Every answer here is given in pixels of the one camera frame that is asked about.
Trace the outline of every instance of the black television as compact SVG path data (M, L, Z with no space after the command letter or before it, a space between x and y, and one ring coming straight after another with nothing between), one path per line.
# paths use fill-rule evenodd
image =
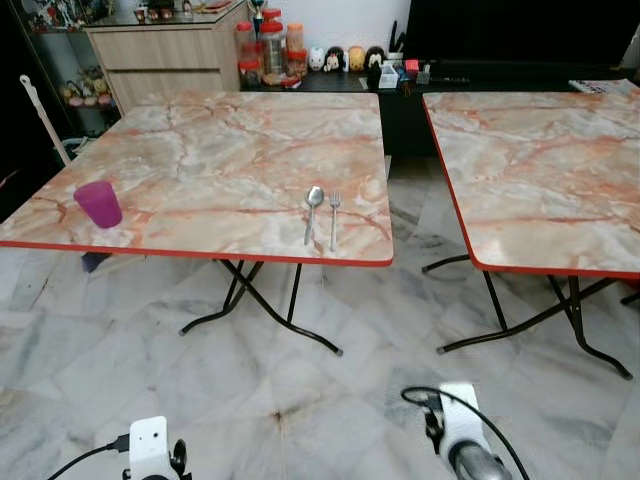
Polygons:
M619 66L638 23L638 0L412 0L404 52L463 73L571 75Z

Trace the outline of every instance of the black cable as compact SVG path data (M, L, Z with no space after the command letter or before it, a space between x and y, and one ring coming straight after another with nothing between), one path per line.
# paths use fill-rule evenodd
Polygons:
M465 402L461 398L458 398L455 395L450 394L449 392L445 392L445 391L440 390L439 388L435 388L435 387L407 387L404 390L402 390L402 392L400 392L400 396L402 397L403 400L405 400L405 401L407 401L409 403L413 403L414 405L418 405L418 406L421 406L421 407L424 406L425 405L424 402L420 402L418 400L414 400L414 399L409 398L407 396L407 393L413 393L413 392L432 392L432 393L438 393L440 395L444 395L445 397L449 397L451 400L455 400L456 402L464 405L469 410L471 410L473 413L475 413L480 418L480 420L482 420L487 425L487 427L489 427L493 431L493 433L496 434L496 436L500 439L500 441L506 447L507 451L509 452L509 455L511 455L511 458L513 458L513 461L515 462L516 467L518 467L518 471L520 472L520 475L522 475L522 478L524 480L529 480L529 475L527 475L527 471L524 469L524 465L522 465L522 462L520 461L520 458L518 457L518 454L513 449L513 447L509 443L509 441L505 438L505 436L502 434L502 432L500 432L498 427L496 427L493 424L493 422L491 420L489 420L487 417L485 417L482 414L482 412L480 412L477 408L472 407L471 405L469 405L467 402Z
M82 455L80 455L78 458L76 458L75 460L71 460L69 463L67 463L64 467L62 467L60 470L58 470L56 473L54 473L53 475L51 475L47 480L53 480L54 478L58 478L60 475L62 475L64 472L66 472L67 470L69 470L71 467L73 467L76 463L80 463L82 460L84 460L87 457L90 457L92 455L95 455L96 453L100 453L100 452L106 452L107 450L111 450L113 447L111 446L112 444L109 445L104 445L100 448L96 448L95 450L91 450L90 452L87 453L83 453Z
M129 435L120 435L116 439L115 442L108 443L106 445L103 445L100 448L96 448L96 449L91 450L91 451L89 451L87 453L83 453L82 455L80 455L75 460L71 460L64 467L62 467L56 473L51 475L47 480L54 480L54 479L58 478L60 475L62 475L64 472L69 470L74 465L80 463L85 458L91 457L92 455L95 455L96 453L106 452L107 450L117 450L119 453L128 452L129 451Z

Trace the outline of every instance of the glass jar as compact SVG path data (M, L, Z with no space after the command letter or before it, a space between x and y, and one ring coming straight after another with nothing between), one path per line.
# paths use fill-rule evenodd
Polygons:
M239 62L259 60L260 44L256 41L250 22L236 25L236 54Z
M282 17L282 10L279 8L264 8L262 18L265 22L279 22Z
M287 41L280 22L264 22L260 26L264 73L286 73Z
M301 23L287 25L287 50L293 52L304 50L304 27Z
M261 84L260 61L238 62L238 72L240 74L240 86L242 88L259 87Z
M307 74L307 51L287 51L287 74L290 77L302 78Z

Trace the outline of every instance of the glass display cabinet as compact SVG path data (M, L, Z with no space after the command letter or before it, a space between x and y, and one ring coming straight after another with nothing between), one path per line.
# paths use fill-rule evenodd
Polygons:
M111 0L9 0L27 44L74 136L97 137L120 115L84 28L110 13Z

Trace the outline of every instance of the purple cup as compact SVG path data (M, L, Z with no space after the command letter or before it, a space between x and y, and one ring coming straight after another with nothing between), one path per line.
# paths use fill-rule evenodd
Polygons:
M109 228L122 221L122 210L113 187L100 180L78 188L73 198L100 228Z

